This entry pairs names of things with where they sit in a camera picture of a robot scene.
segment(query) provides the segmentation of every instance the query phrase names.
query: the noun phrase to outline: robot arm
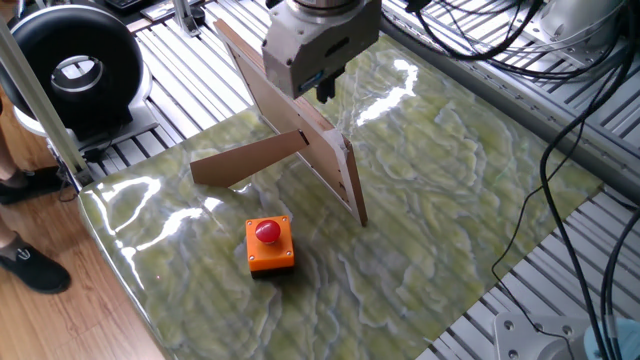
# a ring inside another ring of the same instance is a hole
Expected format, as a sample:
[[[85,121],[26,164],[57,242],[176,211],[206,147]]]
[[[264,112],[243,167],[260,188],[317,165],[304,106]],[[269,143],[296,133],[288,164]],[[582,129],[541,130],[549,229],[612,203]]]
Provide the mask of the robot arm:
[[[284,0],[262,44],[267,78],[295,99],[313,87],[335,96],[348,61],[378,40],[381,0]]]

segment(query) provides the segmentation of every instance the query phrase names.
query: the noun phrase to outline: cardboard panel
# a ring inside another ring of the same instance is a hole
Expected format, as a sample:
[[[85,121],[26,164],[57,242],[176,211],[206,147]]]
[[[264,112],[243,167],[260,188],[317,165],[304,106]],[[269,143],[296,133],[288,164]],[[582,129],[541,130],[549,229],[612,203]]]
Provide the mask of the cardboard panel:
[[[193,182],[229,187],[305,148],[299,130],[241,146],[191,163]]]
[[[224,21],[215,26],[269,125],[277,133],[304,132],[309,146],[299,155],[364,226],[367,215],[351,143],[305,99],[292,100],[271,84],[260,54]]]

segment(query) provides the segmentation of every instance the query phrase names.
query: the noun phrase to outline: green marble surface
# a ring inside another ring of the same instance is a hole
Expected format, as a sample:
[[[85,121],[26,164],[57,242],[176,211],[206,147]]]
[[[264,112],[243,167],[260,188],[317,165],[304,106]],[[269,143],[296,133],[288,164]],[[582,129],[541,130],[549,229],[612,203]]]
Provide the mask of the green marble surface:
[[[252,111],[83,189],[99,246],[172,357],[413,359],[493,286],[544,143],[386,36],[337,93],[315,105],[354,144],[366,228],[295,156],[231,189],[193,184],[190,161],[272,135]],[[598,184],[569,162],[552,182],[561,214]],[[296,272],[254,281],[244,222],[279,214]],[[534,198],[500,271],[553,228]]]

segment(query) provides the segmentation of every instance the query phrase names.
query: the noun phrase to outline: metal bracket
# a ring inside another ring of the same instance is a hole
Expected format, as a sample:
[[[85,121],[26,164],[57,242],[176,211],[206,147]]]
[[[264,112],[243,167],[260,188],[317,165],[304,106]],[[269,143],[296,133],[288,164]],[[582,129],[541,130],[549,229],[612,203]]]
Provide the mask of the metal bracket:
[[[587,358],[583,338],[585,331],[591,326],[589,319],[536,315],[529,315],[529,317],[538,329],[564,336],[569,341],[576,360]],[[498,314],[494,328],[498,360],[560,360],[569,358],[565,340],[536,331],[524,315]]]
[[[191,14],[189,0],[173,0],[173,6],[176,11],[175,19],[182,30],[192,37],[200,35],[198,25]]]

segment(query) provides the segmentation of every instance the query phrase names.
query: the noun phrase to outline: wooden floor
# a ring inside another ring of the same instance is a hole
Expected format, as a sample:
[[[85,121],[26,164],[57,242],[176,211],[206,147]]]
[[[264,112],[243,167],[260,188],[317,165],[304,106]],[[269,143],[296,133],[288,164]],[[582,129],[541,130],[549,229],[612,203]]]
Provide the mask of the wooden floor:
[[[42,138],[25,131],[1,94],[0,126],[18,166],[55,165]],[[68,190],[65,196],[71,195]],[[40,295],[0,269],[0,359],[161,359],[162,355],[79,217],[77,201],[53,194],[0,207],[22,237],[60,262],[72,285]]]

